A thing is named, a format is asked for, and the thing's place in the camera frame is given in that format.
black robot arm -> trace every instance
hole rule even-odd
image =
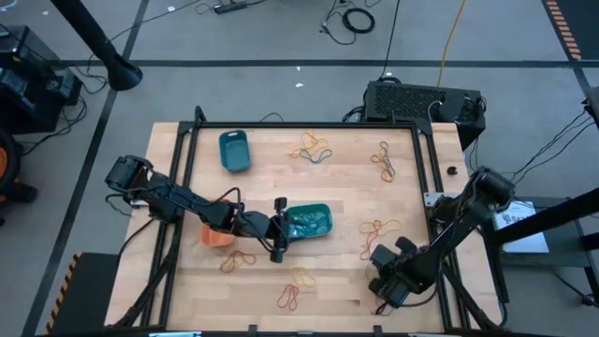
[[[513,197],[514,185],[511,182],[489,168],[480,168],[459,196],[441,196],[436,200],[428,214],[430,223],[448,226],[431,244],[416,247],[409,239],[400,237],[395,244],[402,250],[400,254],[384,245],[376,246],[371,261],[379,277],[370,282],[369,289],[394,308],[402,306],[410,292],[420,294],[426,291],[439,279],[442,271],[449,272],[443,268],[447,255],[477,226],[489,224],[495,213],[506,210]],[[455,288],[461,297],[469,296],[463,286]],[[480,309],[473,305],[470,307],[480,314]]]
[[[270,260],[282,262],[289,245],[286,198],[274,202],[276,214],[269,218],[261,212],[246,212],[240,201],[241,192],[234,187],[217,200],[207,199],[172,182],[168,176],[153,170],[144,158],[133,155],[119,157],[105,179],[110,189],[121,193],[125,202],[143,200],[150,216],[164,222],[175,222],[183,216],[180,208],[197,214],[211,230],[244,238],[256,238],[270,252]],[[237,192],[237,202],[224,200]]]

green plastic dish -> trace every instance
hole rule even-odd
[[[225,132],[218,138],[221,164],[231,173],[250,168],[250,150],[243,130]]]
[[[333,228],[330,208],[325,204],[295,206],[287,209],[289,239],[316,238],[329,234]]]

gray floor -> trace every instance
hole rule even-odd
[[[151,0],[145,18],[187,2]],[[107,35],[113,36],[133,23],[140,0],[84,3]],[[459,5],[459,0],[403,0],[391,59],[439,60]],[[329,6],[330,1],[269,0],[223,16],[211,12],[198,16],[191,6],[144,24],[132,59],[384,59],[394,2],[383,1],[372,8],[375,30],[347,47],[318,33]],[[0,22],[28,24],[61,58],[84,60],[90,55],[47,0],[21,0],[16,7],[0,12]],[[331,22],[339,38],[351,37],[339,25]],[[122,50],[126,40],[127,34],[119,37],[115,46]],[[540,0],[473,0],[466,5],[448,59],[563,61],[566,55]],[[49,316],[70,257],[80,251],[116,253],[123,243],[127,219],[104,203],[109,190],[102,182],[118,155],[144,155],[154,122],[189,120],[195,105],[201,105],[211,121],[255,121],[275,111],[287,121],[339,121],[360,103],[367,82],[377,78],[381,68],[157,66],[142,70],[140,86],[119,93],[114,102],[38,332]],[[405,83],[434,85],[438,70],[390,67],[387,72]],[[585,69],[592,85],[599,85],[598,70]],[[101,73],[102,69],[92,72]],[[477,89],[486,96],[488,128],[480,139],[479,164],[507,171],[521,167],[579,114],[584,96],[568,68],[447,68],[443,85]],[[36,185],[40,195],[31,205],[2,210],[7,218],[0,228],[3,335],[22,332],[107,92],[86,95],[87,118],[68,136],[48,141],[23,159],[23,179]],[[518,194],[566,197],[596,187],[596,131],[590,128],[558,158],[529,173],[518,185]],[[583,221],[587,232],[596,231],[593,226],[597,225],[596,219]],[[589,291],[581,271],[560,272]],[[547,271],[508,268],[506,277],[512,298],[507,306],[508,328],[568,336],[589,336],[590,331],[599,329],[596,309],[580,307],[576,296]]]

white paper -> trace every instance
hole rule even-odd
[[[495,215],[495,227],[502,229],[534,215],[534,205],[530,201],[512,202],[507,210]],[[530,237],[504,244],[506,253],[549,253],[545,235],[536,233]]]

wooden table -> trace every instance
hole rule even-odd
[[[155,124],[146,157],[157,171],[168,173],[177,124]],[[246,129],[252,166],[238,174],[228,173],[220,164],[218,137],[228,129],[201,129],[191,189],[204,198],[217,198],[232,186],[241,189],[246,210],[273,214],[273,200],[287,197],[289,206],[326,203],[332,211],[333,230],[321,239],[294,242],[282,264],[269,256],[254,239],[239,239],[225,248],[211,248],[200,242],[200,221],[187,212],[170,302],[169,330],[247,330],[257,324],[259,331],[354,331],[368,332],[380,325],[385,332],[443,331],[439,301],[417,308],[401,308],[388,317],[372,315],[375,296],[368,290],[368,261],[360,260],[365,242],[358,226],[367,221],[398,219],[399,232],[379,237],[375,243],[394,247],[399,236],[416,244],[429,242],[415,155],[409,130],[401,129],[315,129],[314,134],[329,141],[334,155],[319,165],[289,154],[300,147],[305,129]],[[468,180],[456,127],[433,125],[434,140],[447,192],[460,192]],[[389,157],[397,170],[392,183],[383,182],[380,168],[371,162],[379,142],[389,145]],[[429,186],[431,178],[426,141],[421,147]],[[186,147],[180,163],[178,183],[183,178]],[[446,168],[455,166],[458,175]],[[131,235],[147,221],[147,210],[134,211],[127,230]],[[147,228],[124,251],[118,270],[106,323],[120,318],[146,285],[158,225]],[[257,263],[243,265],[224,274],[219,266],[233,250],[255,254]],[[473,233],[458,248],[463,283],[480,307],[496,323],[501,321],[489,263],[481,238]],[[305,268],[316,287],[300,287],[298,309],[277,306],[291,269]],[[411,294],[406,302],[426,299],[432,292]],[[447,284],[452,321],[459,326],[451,286]],[[156,291],[152,322],[157,322],[162,287]]]

